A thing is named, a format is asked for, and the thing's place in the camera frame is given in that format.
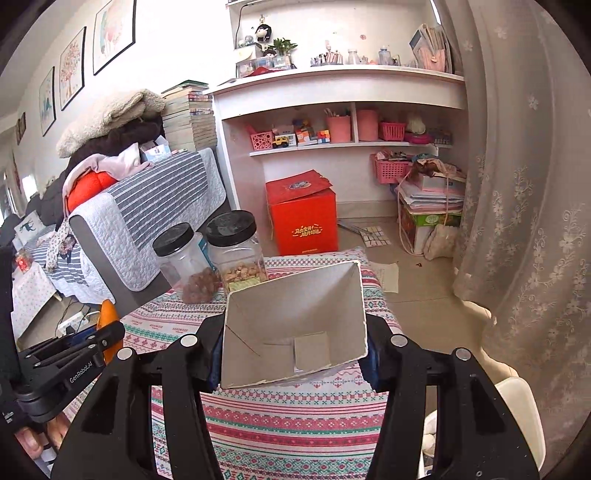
red cushion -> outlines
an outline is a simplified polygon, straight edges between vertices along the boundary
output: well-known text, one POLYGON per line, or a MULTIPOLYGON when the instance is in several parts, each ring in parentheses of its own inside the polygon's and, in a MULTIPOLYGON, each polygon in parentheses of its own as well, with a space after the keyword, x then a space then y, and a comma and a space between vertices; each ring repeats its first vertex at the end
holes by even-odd
POLYGON ((117 183, 111 175, 105 171, 91 171, 79 178, 67 198, 68 210, 73 211, 78 205, 90 200, 93 196, 117 183))

lid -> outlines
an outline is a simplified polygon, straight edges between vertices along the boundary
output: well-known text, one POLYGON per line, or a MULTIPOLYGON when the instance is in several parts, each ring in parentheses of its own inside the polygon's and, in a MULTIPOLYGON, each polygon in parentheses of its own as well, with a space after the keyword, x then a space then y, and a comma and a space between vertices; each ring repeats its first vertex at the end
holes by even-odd
POLYGON ((159 257, 167 257, 181 250, 194 235, 195 232, 193 232, 191 225, 187 222, 179 223, 158 235, 152 243, 152 248, 159 257))
POLYGON ((329 187, 332 187, 331 182, 316 170, 309 170, 286 179, 268 181, 265 184, 267 203, 269 205, 277 205, 278 203, 306 197, 329 187))
POLYGON ((232 247, 245 242, 256 233, 254 215, 246 210, 233 210, 213 218, 205 236, 214 247, 232 247))

clear storage box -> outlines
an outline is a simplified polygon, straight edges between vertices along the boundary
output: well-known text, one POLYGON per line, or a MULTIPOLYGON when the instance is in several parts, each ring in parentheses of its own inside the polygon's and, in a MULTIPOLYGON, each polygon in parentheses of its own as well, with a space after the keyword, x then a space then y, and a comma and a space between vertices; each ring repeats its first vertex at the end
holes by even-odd
POLYGON ((220 286, 217 272, 201 252, 200 238, 191 225, 179 223, 152 243, 160 271, 183 303, 209 303, 220 286))
POLYGON ((208 253, 219 270, 226 293, 267 280, 254 216, 233 210, 213 218, 206 229, 208 253))

plastic bag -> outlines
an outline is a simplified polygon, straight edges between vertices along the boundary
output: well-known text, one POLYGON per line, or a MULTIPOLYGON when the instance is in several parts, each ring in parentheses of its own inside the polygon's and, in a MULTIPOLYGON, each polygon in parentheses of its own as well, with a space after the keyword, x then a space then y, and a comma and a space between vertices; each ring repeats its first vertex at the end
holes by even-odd
POLYGON ((458 232, 457 226, 436 225, 425 243, 425 258, 433 260, 437 257, 453 257, 453 246, 458 232))

red box lid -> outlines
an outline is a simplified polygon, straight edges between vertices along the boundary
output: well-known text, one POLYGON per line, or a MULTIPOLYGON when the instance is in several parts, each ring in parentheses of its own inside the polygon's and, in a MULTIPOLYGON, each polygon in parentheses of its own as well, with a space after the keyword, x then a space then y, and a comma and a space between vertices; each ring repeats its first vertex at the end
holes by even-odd
POLYGON ((306 197, 330 187, 332 187, 331 182, 316 170, 310 170, 281 180, 268 181, 265 184, 267 203, 269 205, 277 205, 306 197))

